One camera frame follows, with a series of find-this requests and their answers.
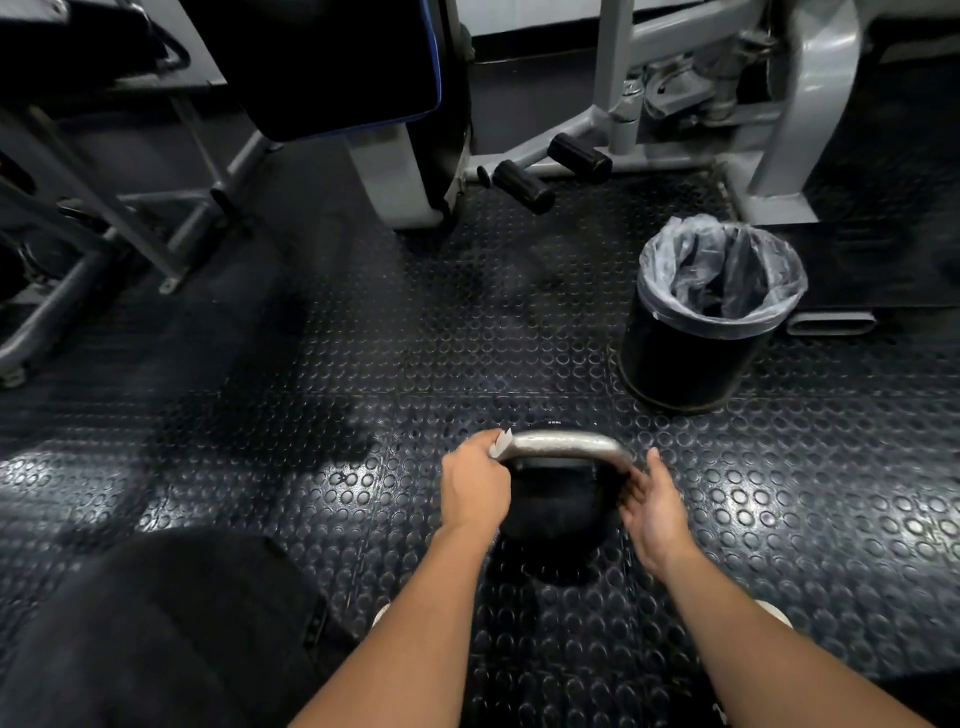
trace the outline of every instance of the blue trim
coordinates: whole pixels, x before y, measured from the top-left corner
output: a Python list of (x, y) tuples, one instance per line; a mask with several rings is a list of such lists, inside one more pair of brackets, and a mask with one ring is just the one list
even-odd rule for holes
[(423, 20), (423, 24), (426, 26), (427, 40), (430, 42), (430, 60), (433, 61), (433, 81), (437, 90), (437, 103), (434, 105), (433, 109), (428, 109), (427, 111), (423, 111), (421, 113), (415, 113), (411, 116), (401, 116), (398, 119), (392, 119), (390, 121), (373, 121), (370, 124), (358, 124), (355, 127), (338, 129), (334, 132), (321, 132), (319, 134), (313, 134), (312, 136), (303, 138), (333, 136), (338, 133), (363, 132), (367, 129), (388, 127), (391, 124), (403, 124), (408, 121), (417, 121), (418, 119), (422, 119), (424, 116), (431, 114), (440, 108), (440, 103), (444, 99), (444, 90), (440, 83), (440, 50), (437, 48), (437, 34), (433, 30), (433, 21), (430, 19), (430, 8), (427, 6), (427, 2), (429, 2), (429, 0), (420, 0), (420, 17)]

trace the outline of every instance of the hand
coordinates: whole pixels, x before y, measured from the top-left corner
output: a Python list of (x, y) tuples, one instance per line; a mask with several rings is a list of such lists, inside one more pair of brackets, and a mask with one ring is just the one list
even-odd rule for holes
[(477, 432), (444, 455), (440, 510), (444, 528), (462, 529), (490, 545), (510, 508), (510, 471), (489, 455), (500, 430)]
[(697, 545), (686, 525), (686, 509), (656, 448), (647, 450), (650, 474), (633, 468), (623, 488), (620, 517), (645, 569), (665, 581), (668, 562)]

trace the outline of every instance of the white shoe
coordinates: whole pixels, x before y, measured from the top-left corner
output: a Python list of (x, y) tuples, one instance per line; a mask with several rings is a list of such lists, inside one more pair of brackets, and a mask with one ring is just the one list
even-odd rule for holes
[(786, 624), (790, 629), (793, 629), (793, 624), (790, 623), (790, 620), (787, 618), (786, 614), (781, 612), (777, 607), (771, 604), (769, 601), (761, 601), (760, 599), (754, 599), (754, 601), (759, 604), (766, 611), (767, 614), (773, 615), (781, 622)]
[(389, 601), (388, 601), (386, 604), (384, 604), (382, 607), (380, 607), (380, 611), (377, 612), (377, 613), (376, 613), (376, 617), (373, 618), (373, 624), (370, 625), (370, 629), (373, 629), (373, 628), (376, 626), (376, 624), (377, 624), (381, 619), (383, 619), (383, 616), (384, 616), (385, 614), (387, 614), (387, 610), (388, 610), (388, 609), (390, 609), (390, 602), (389, 602)]

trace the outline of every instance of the trash can liner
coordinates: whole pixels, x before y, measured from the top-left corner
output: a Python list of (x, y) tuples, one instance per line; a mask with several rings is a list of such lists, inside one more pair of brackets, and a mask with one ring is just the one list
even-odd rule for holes
[(677, 217), (640, 253), (636, 292), (660, 321), (711, 339), (743, 339), (776, 328), (806, 292), (789, 244), (710, 215)]

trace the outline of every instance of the forearm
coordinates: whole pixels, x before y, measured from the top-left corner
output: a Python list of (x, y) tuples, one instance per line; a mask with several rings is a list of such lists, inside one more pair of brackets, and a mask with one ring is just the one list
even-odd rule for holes
[[(383, 619), (291, 728), (456, 726), (485, 553), (473, 534), (440, 528)], [(371, 691), (376, 699), (364, 699)]]
[(732, 725), (928, 725), (767, 614), (695, 547), (664, 580)]

